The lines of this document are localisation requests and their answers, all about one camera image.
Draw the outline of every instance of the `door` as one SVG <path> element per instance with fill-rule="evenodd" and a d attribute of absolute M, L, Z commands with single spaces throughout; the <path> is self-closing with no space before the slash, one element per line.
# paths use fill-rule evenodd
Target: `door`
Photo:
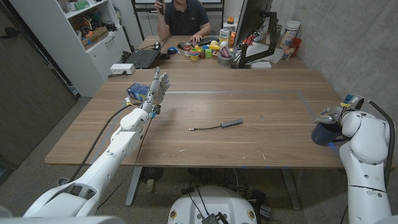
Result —
<path fill-rule="evenodd" d="M 2 9 L 5 36 L 15 27 Z M 16 169 L 75 103 L 22 34 L 0 39 L 0 164 Z"/>

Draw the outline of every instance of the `table leg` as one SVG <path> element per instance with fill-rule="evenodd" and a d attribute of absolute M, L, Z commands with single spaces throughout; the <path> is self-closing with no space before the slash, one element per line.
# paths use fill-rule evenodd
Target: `table leg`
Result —
<path fill-rule="evenodd" d="M 292 208 L 296 211 L 301 209 L 299 195 L 297 193 L 296 185 L 294 184 L 294 179 L 291 169 L 282 169 L 282 176 L 285 180 L 286 189 L 289 193 L 290 202 L 292 203 Z"/>
<path fill-rule="evenodd" d="M 126 205 L 131 206 L 134 203 L 134 199 L 136 198 L 136 193 L 139 186 L 139 178 L 141 176 L 142 167 L 135 167 L 132 172 L 129 192 L 126 197 Z"/>

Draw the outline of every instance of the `white cabinet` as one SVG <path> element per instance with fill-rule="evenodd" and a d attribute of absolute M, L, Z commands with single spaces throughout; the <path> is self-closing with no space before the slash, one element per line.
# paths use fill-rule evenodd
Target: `white cabinet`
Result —
<path fill-rule="evenodd" d="M 10 2 L 81 96 L 93 96 L 111 73 L 112 64 L 121 60 L 123 51 L 131 52 L 112 0 L 102 0 L 89 8 L 68 13 L 62 11 L 57 0 Z M 118 29 L 85 50 L 71 21 L 92 9 L 101 12 L 103 22 L 112 22 Z"/>

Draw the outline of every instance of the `computer monitor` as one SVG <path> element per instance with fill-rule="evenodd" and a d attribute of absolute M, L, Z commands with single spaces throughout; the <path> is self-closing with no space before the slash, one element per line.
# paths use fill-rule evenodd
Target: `computer monitor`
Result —
<path fill-rule="evenodd" d="M 234 47 L 261 28 L 266 20 L 266 13 L 271 9 L 272 0 L 244 0 L 241 16 L 236 29 Z"/>
<path fill-rule="evenodd" d="M 238 28 L 234 38 L 234 47 L 242 47 L 239 53 L 238 68 L 247 67 L 246 64 L 255 60 L 273 55 L 279 38 L 277 31 L 277 16 L 276 12 L 270 12 L 272 0 L 244 0 L 242 5 L 241 17 L 239 18 Z M 269 17 L 269 37 L 271 44 L 268 50 L 259 52 L 254 55 L 246 56 L 248 44 L 243 43 L 250 35 L 261 28 L 261 26 Z"/>

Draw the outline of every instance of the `floor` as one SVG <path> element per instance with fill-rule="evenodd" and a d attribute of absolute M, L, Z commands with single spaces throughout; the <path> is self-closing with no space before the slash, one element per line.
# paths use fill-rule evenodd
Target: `floor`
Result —
<path fill-rule="evenodd" d="M 8 208 L 14 216 L 22 216 L 35 199 L 46 190 L 56 187 L 59 177 L 70 177 L 76 167 L 50 166 L 44 158 L 61 138 L 73 120 L 79 115 L 90 98 L 81 97 L 77 104 L 51 130 L 29 157 L 0 186 L 0 204 Z M 114 180 L 104 194 L 111 191 L 125 178 L 130 167 L 120 167 Z M 232 169 L 226 169 L 234 186 Z M 294 170 L 294 176 L 303 209 L 291 208 L 287 191 L 280 174 L 275 169 L 239 169 L 239 185 L 248 184 L 250 189 L 258 189 L 266 194 L 267 205 L 272 208 L 272 223 L 339 223 L 347 204 L 346 176 L 338 170 Z M 126 207 L 124 201 L 129 178 L 119 190 L 97 211 L 97 215 L 114 215 L 126 223 L 167 223 L 170 207 L 186 189 L 192 176 L 184 168 L 166 168 L 162 178 L 156 182 L 154 193 L 146 191 L 140 184 L 133 206 Z M 211 179 L 217 184 L 218 179 Z M 201 184 L 196 179 L 194 184 Z M 389 199 L 393 214 L 398 214 L 398 169 L 391 173 Z"/>

